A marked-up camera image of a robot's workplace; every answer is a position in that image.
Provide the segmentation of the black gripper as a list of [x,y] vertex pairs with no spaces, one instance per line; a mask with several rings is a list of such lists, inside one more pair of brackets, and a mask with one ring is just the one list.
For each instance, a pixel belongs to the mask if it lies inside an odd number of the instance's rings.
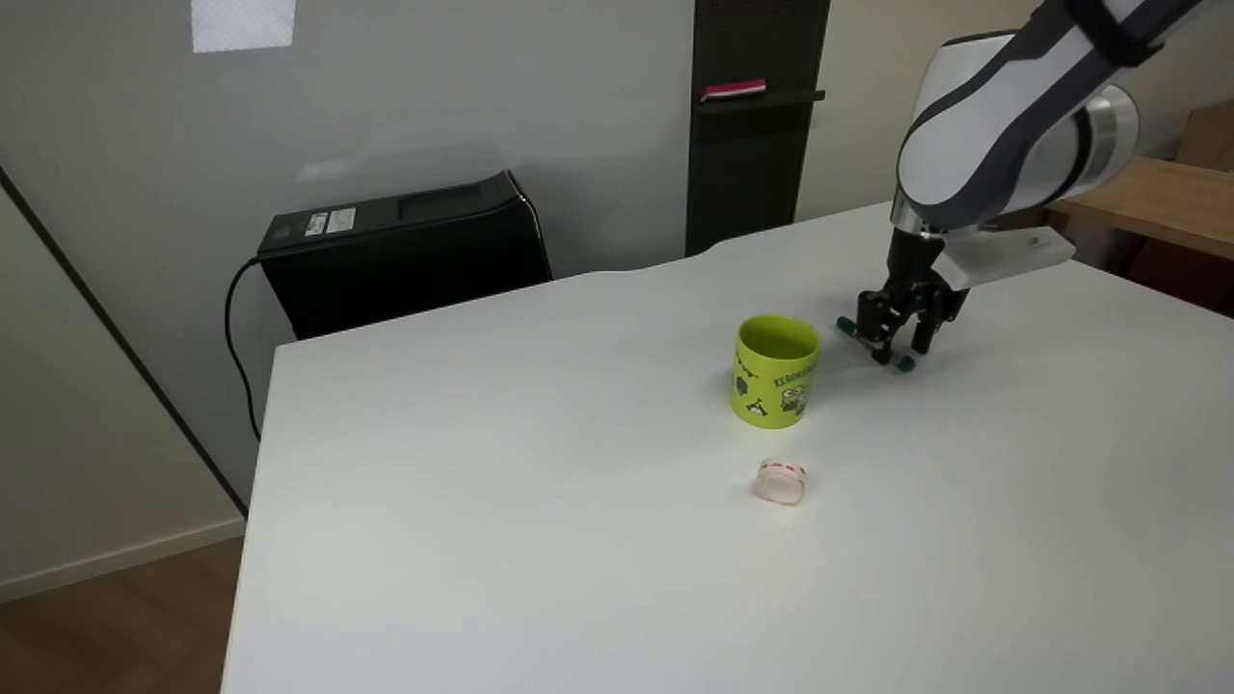
[[937,275],[941,251],[943,251],[941,239],[924,239],[910,230],[892,236],[883,288],[863,288],[854,298],[854,330],[876,362],[883,365],[902,362],[896,335],[910,313],[920,313],[910,340],[914,353],[928,353],[937,330],[960,317],[969,293],[951,288]]

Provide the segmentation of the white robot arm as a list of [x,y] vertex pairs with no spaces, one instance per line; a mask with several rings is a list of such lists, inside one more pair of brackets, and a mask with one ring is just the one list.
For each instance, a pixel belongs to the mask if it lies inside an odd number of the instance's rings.
[[937,45],[896,159],[885,280],[838,328],[879,365],[910,370],[955,321],[969,285],[937,261],[1001,216],[1104,186],[1136,140],[1115,86],[1212,0],[1042,0],[1019,31]]

